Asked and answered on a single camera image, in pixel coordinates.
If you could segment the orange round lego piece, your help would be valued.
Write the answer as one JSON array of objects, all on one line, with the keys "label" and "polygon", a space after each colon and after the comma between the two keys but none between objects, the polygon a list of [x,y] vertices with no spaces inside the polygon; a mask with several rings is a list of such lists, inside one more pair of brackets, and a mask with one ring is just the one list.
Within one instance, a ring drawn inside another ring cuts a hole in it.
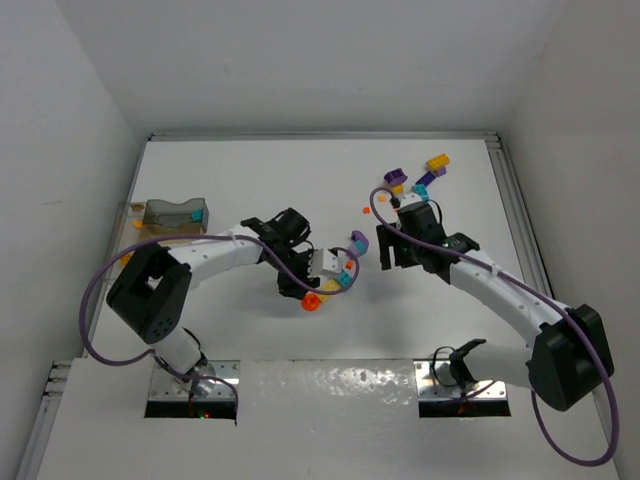
[{"label": "orange round lego piece", "polygon": [[322,305],[322,301],[315,293],[308,292],[300,304],[305,311],[314,312]]}]

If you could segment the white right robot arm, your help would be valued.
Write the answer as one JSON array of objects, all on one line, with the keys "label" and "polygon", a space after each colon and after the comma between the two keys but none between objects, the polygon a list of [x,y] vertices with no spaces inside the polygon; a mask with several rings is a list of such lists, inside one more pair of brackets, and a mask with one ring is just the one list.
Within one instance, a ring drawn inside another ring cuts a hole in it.
[{"label": "white right robot arm", "polygon": [[525,342],[522,349],[509,349],[470,340],[437,370],[441,384],[465,390],[486,373],[566,411],[613,375],[596,310],[586,304],[571,308],[514,283],[477,242],[462,233],[447,235],[428,203],[395,200],[392,205],[397,222],[376,228],[382,269],[421,267],[481,302]]}]

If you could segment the yellow long lego plate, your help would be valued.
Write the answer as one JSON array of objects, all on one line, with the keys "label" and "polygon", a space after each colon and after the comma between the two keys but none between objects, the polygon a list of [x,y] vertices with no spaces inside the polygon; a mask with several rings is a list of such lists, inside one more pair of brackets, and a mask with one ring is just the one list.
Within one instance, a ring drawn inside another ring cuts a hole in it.
[{"label": "yellow long lego plate", "polygon": [[323,291],[323,294],[317,294],[317,297],[321,303],[325,303],[333,296],[334,292],[340,289],[341,285],[338,281],[336,281],[335,279],[329,279],[320,287],[320,290]]}]

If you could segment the teal 2x4 lego brick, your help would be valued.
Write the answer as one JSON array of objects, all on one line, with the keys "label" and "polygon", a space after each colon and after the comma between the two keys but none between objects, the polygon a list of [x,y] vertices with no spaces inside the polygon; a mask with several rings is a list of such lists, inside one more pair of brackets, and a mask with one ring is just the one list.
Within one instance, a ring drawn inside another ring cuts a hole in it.
[{"label": "teal 2x4 lego brick", "polygon": [[346,270],[343,270],[336,277],[336,281],[340,284],[341,287],[347,287],[352,283],[353,277],[351,276],[351,274],[349,272],[347,272]]}]

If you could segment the teal small lego brick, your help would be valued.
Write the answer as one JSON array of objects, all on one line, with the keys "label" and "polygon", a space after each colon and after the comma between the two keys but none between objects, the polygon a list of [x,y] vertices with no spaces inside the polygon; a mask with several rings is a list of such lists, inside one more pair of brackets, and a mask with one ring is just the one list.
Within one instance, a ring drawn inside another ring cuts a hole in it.
[{"label": "teal small lego brick", "polygon": [[199,209],[192,212],[191,219],[193,222],[200,222],[203,219],[203,216],[203,210]]}]

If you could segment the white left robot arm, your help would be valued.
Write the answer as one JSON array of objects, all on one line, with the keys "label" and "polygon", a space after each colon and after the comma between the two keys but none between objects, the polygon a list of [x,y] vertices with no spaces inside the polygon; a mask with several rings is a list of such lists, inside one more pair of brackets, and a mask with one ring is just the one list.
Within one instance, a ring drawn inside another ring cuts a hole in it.
[{"label": "white left robot arm", "polygon": [[313,250],[296,250],[310,233],[308,220],[288,208],[266,222],[246,219],[213,240],[146,244],[117,277],[107,305],[171,370],[188,375],[205,361],[198,342],[179,327],[188,292],[219,274],[266,262],[278,271],[278,293],[301,300],[320,286],[311,275]]}]

